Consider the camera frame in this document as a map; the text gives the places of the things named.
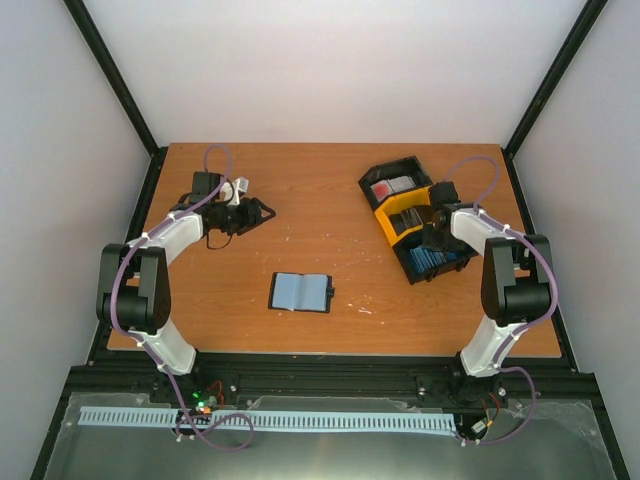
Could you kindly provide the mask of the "black leather card holder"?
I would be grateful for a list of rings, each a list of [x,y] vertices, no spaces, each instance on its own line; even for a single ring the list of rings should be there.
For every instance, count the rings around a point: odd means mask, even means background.
[[[333,279],[319,273],[274,272],[268,308],[290,312],[327,314],[335,295]]]

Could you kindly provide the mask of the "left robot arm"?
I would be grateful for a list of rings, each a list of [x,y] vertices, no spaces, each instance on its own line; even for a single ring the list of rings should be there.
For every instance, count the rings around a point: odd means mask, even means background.
[[[193,174],[191,190],[148,232],[104,247],[96,299],[98,319],[133,339],[159,371],[175,375],[172,388],[186,402],[201,400],[208,378],[194,368],[197,351],[170,318],[169,266],[212,230],[241,236],[276,216],[261,200],[246,195],[249,181],[211,172]]]

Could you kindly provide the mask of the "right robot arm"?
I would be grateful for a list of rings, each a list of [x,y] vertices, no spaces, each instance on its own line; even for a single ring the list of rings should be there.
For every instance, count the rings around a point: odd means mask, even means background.
[[[550,243],[543,235],[527,236],[500,223],[477,204],[461,202],[451,181],[432,185],[428,196],[423,245],[483,259],[484,315],[459,358],[465,376],[492,377],[520,337],[557,309]]]

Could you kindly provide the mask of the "blue card stack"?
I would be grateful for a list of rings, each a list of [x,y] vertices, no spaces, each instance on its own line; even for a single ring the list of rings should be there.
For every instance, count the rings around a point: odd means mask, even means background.
[[[423,246],[411,249],[409,254],[413,268],[419,274],[424,274],[428,270],[436,269],[460,257],[457,253],[432,251]]]

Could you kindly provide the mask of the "black bin with blue cards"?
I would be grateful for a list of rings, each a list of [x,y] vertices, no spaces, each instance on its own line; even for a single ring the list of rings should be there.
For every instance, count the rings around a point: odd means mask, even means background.
[[[423,245],[419,233],[403,238],[392,250],[410,285],[430,282],[449,272],[460,272],[478,255],[470,248],[462,253],[434,250]]]

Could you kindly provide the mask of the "black card stack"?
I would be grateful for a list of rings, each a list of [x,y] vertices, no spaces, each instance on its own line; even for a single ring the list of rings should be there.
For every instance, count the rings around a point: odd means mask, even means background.
[[[430,219],[430,209],[426,205],[412,206],[389,216],[393,230],[398,236],[412,228],[429,223]]]

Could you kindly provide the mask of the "yellow bin with black cards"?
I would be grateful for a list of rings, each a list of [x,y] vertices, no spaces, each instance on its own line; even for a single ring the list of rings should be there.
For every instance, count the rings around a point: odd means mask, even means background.
[[[391,247],[422,230],[426,220],[421,214],[430,204],[429,187],[420,187],[388,195],[374,208],[374,216]]]

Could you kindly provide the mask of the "red white card stack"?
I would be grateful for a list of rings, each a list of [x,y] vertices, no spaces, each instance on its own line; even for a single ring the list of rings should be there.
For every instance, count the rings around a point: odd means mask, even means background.
[[[414,180],[407,175],[380,180],[371,185],[371,190],[376,199],[381,202],[387,196],[401,193],[415,187]]]

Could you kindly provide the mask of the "black bin with red cards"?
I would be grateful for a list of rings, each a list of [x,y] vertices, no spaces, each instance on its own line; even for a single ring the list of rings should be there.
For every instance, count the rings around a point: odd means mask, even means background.
[[[432,184],[431,177],[415,155],[375,165],[358,180],[372,210],[391,196]]]

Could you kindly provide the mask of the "black aluminium frame rail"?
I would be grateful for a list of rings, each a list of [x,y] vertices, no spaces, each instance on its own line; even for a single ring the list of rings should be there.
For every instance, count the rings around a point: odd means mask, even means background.
[[[154,139],[85,2],[81,0],[64,0],[63,3],[97,61],[145,151],[150,156],[154,155],[160,147]]]

